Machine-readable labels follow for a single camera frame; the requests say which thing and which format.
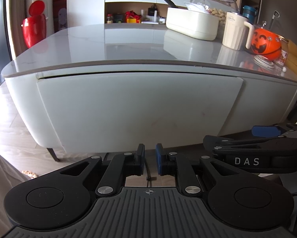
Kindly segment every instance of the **blue bottle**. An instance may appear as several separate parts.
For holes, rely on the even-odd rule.
[[[254,24],[256,14],[257,10],[255,8],[247,5],[243,7],[243,16],[249,19],[249,23]]]

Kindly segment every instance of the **black handle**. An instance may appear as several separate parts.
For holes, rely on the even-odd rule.
[[[98,197],[112,196],[119,192],[120,188],[125,183],[126,176],[123,174],[123,172],[124,164],[127,160],[133,162],[134,155],[117,154],[113,157],[95,190],[95,193]],[[109,187],[111,188],[111,191],[108,193],[103,193],[101,190],[99,190],[103,187]]]
[[[167,156],[170,160],[176,162],[177,174],[175,176],[179,191],[185,196],[200,197],[202,195],[202,188],[190,164],[189,159],[182,154],[168,154]],[[194,189],[194,191],[189,192],[187,190],[189,188]]]
[[[173,3],[173,1],[172,0],[164,0],[171,8],[177,8],[178,9],[178,7]]]

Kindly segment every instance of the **yellow box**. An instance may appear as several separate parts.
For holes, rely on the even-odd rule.
[[[141,23],[141,20],[138,20],[138,22],[136,22],[136,19],[127,19],[127,23]]]

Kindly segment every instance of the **white cup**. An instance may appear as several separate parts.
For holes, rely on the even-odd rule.
[[[251,48],[251,41],[254,33],[254,26],[248,22],[248,18],[236,12],[228,12],[222,44],[233,50],[240,50],[246,27],[249,28],[249,34],[245,47]]]

